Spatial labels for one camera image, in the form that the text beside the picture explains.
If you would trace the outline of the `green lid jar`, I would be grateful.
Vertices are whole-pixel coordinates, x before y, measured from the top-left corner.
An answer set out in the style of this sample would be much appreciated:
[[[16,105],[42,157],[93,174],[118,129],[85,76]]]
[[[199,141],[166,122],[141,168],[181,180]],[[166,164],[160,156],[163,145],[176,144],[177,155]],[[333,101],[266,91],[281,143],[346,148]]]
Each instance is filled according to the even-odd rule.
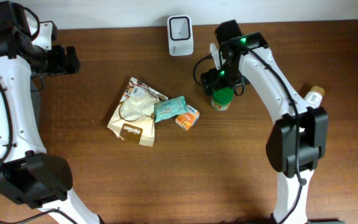
[[[214,90],[211,100],[211,106],[215,110],[225,111],[229,108],[233,98],[234,98],[234,91],[231,88]]]

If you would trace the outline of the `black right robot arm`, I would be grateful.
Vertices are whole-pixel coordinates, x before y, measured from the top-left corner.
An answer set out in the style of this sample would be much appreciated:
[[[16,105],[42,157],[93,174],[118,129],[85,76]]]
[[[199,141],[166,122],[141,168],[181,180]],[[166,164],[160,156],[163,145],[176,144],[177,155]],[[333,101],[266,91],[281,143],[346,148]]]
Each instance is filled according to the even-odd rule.
[[[277,201],[270,216],[273,223],[308,223],[308,186],[324,157],[328,114],[313,107],[291,86],[279,69],[261,33],[243,34],[235,20],[214,31],[216,44],[209,57],[215,67],[201,74],[207,95],[234,93],[239,86],[254,87],[272,119],[266,143],[268,161],[277,172]]]

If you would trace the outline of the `white cream tube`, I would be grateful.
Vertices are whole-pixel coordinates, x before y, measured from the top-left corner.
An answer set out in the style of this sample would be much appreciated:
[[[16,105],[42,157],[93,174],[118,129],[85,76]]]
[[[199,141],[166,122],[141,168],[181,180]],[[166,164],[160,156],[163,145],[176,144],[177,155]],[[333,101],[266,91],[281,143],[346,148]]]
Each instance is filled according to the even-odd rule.
[[[320,86],[313,86],[304,97],[304,100],[313,108],[318,108],[325,95],[325,90]]]

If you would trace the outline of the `teal wet wipes pack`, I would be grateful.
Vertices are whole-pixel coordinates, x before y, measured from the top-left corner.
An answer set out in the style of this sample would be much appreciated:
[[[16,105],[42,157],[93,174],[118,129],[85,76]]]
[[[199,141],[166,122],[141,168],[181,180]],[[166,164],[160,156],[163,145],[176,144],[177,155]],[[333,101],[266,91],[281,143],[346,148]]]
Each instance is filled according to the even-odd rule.
[[[156,123],[172,118],[176,115],[185,114],[188,112],[187,103],[184,96],[172,98],[167,101],[162,101],[154,105],[154,121]]]

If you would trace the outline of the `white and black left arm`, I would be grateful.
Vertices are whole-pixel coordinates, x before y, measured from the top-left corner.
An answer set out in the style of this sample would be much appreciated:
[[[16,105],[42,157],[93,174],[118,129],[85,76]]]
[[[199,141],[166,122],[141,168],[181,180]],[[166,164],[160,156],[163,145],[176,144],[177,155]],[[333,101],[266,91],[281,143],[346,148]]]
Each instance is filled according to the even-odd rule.
[[[80,69],[75,48],[54,45],[56,37],[53,22],[0,2],[0,194],[59,223],[101,223],[75,193],[68,162],[47,153],[38,131],[33,79]]]

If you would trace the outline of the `beige seed pouch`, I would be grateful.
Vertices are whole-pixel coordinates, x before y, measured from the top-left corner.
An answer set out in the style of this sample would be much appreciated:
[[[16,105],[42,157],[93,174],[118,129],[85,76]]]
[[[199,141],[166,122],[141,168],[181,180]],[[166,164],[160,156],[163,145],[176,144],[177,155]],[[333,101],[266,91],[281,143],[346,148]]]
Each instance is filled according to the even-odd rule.
[[[132,77],[107,128],[117,138],[152,147],[155,139],[154,105],[168,97]]]

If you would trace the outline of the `orange juice carton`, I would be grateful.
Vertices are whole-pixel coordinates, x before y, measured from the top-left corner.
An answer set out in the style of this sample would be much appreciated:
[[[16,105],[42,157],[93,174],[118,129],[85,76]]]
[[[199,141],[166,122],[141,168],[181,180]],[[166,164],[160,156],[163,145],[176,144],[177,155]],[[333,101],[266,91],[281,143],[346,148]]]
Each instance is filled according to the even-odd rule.
[[[188,112],[184,114],[180,114],[175,122],[184,130],[189,130],[200,117],[200,112],[196,110],[194,107],[187,105]]]

